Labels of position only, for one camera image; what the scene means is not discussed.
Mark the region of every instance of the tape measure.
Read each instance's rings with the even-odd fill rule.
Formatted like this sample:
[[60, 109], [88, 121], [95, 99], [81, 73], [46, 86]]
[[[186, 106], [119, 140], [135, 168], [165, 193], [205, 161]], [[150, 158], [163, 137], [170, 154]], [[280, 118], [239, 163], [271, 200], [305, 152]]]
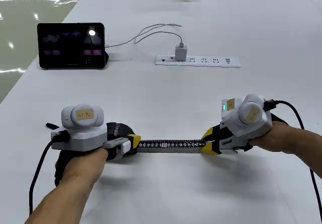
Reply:
[[201, 153], [206, 140], [141, 140], [136, 148], [138, 153]]

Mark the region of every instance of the plug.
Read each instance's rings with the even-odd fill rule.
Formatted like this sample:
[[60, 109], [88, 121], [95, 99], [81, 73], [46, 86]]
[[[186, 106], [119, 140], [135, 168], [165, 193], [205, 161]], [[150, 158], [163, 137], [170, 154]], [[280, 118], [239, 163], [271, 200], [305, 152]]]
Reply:
[[175, 61], [187, 60], [187, 46], [180, 43], [176, 46]]

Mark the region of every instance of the power strip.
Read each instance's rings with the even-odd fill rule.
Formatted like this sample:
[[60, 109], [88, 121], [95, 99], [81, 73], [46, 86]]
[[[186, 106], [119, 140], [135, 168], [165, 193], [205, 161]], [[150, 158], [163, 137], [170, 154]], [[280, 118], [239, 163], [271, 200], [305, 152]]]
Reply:
[[210, 66], [210, 67], [240, 67], [238, 58], [193, 56], [187, 55], [186, 61], [175, 61], [174, 55], [157, 55], [155, 64], [158, 65], [185, 65], [185, 66]]

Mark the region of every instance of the white device housing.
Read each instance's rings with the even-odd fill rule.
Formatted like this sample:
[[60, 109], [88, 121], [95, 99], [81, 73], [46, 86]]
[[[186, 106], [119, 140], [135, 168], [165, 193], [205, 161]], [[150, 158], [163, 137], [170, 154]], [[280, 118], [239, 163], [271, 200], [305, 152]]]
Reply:
[[244, 99], [222, 100], [220, 129], [227, 127], [232, 137], [219, 141], [222, 153], [237, 153], [235, 147], [246, 146], [249, 139], [264, 135], [272, 128], [270, 111], [265, 112], [265, 99], [249, 94]]
[[51, 146], [55, 150], [87, 152], [99, 147], [110, 149], [118, 146], [117, 157], [121, 157], [131, 149], [131, 141], [117, 138], [107, 141], [107, 125], [104, 123], [104, 112], [101, 107], [88, 104], [65, 107], [61, 112], [62, 127], [51, 132], [51, 139], [60, 131], [67, 130], [70, 140], [55, 142]]
[[[93, 116], [80, 118], [78, 113], [81, 111], [90, 111]], [[79, 104], [77, 106], [65, 107], [61, 112], [61, 123], [67, 129], [99, 127], [104, 122], [104, 112], [101, 107], [88, 104]]]

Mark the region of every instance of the reflective floor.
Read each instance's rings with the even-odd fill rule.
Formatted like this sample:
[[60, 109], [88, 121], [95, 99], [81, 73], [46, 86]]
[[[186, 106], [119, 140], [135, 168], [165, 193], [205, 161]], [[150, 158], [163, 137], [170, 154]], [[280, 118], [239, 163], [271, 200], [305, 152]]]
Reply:
[[78, 0], [0, 0], [0, 102], [37, 55], [37, 24], [60, 23]]

